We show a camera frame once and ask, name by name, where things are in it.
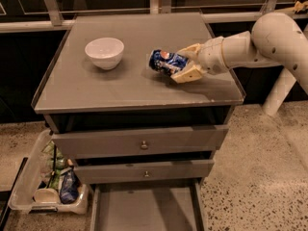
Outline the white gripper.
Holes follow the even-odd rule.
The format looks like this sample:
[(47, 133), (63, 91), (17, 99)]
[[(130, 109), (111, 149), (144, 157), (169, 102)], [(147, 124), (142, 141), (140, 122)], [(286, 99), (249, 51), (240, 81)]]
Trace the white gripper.
[(190, 61), (199, 61), (199, 64), (190, 63), (181, 71), (172, 74), (171, 79), (178, 84), (199, 80), (207, 72), (218, 75), (228, 71), (223, 55), (222, 43), (224, 37), (212, 38), (202, 45), (196, 43), (177, 51), (177, 54), (188, 58)]

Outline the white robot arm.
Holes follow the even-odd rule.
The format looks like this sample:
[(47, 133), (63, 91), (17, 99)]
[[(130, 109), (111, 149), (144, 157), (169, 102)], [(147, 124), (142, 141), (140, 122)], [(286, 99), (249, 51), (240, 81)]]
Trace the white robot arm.
[(295, 21), (284, 13), (267, 13), (245, 31), (218, 37), (178, 51), (189, 59), (171, 75), (177, 83), (218, 75), (237, 67), (262, 68), (282, 65), (308, 92), (308, 39)]

